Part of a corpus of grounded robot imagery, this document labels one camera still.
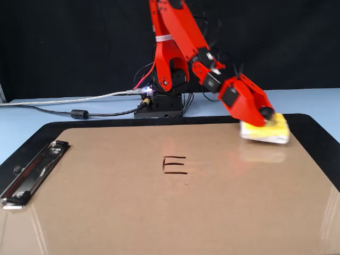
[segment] metal clip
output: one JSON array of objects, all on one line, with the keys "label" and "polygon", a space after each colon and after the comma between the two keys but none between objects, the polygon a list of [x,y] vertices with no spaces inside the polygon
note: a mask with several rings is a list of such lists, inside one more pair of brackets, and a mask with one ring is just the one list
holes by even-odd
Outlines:
[{"label": "metal clip", "polygon": [[3,209],[22,209],[69,148],[68,142],[47,144],[0,195]]}]

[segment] robotic arm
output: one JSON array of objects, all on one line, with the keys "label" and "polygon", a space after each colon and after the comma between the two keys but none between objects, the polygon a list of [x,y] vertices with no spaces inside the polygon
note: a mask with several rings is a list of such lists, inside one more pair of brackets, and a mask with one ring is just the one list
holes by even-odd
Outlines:
[{"label": "robotic arm", "polygon": [[245,75],[230,76],[225,66],[210,53],[199,27],[184,0],[149,0],[156,34],[155,64],[159,85],[173,88],[170,62],[183,70],[189,81],[188,62],[199,83],[218,93],[232,117],[254,126],[263,126],[274,114],[265,92]]}]

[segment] clipboard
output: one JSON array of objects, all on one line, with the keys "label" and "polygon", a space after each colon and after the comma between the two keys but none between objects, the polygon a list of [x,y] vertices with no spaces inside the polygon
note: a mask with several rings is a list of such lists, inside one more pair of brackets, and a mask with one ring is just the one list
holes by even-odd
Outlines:
[{"label": "clipboard", "polygon": [[48,124],[5,166],[56,139],[70,148],[22,211],[0,211],[0,251],[339,253],[339,144],[285,117],[286,146],[241,139],[231,117]]}]

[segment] yellow sponge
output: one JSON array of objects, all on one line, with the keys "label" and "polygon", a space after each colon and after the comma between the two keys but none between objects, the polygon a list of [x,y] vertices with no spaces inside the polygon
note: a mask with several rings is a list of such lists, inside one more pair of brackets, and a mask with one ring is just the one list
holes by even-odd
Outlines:
[{"label": "yellow sponge", "polygon": [[250,140],[273,143],[288,143],[289,127],[281,113],[275,113],[266,125],[258,127],[241,121],[241,137]]}]

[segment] table surface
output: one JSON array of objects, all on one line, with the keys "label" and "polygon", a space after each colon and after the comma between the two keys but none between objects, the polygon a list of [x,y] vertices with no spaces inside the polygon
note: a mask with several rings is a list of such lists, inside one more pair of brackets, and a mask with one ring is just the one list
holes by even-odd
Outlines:
[{"label": "table surface", "polygon": [[[269,90],[267,96],[279,113],[303,113],[314,118],[328,133],[340,142],[340,88]],[[211,99],[216,96],[206,94]],[[25,99],[13,102],[49,101],[54,99]],[[136,108],[140,96],[116,96],[86,103],[39,106],[53,111],[84,109],[90,113],[115,113]],[[185,117],[229,115],[221,102],[210,102],[201,93],[195,98],[184,114]],[[117,117],[96,117],[91,120],[133,118],[133,114]],[[34,109],[6,107],[0,109],[0,164],[19,146],[29,139],[39,128],[51,122],[77,121],[69,116],[46,114]]]}]

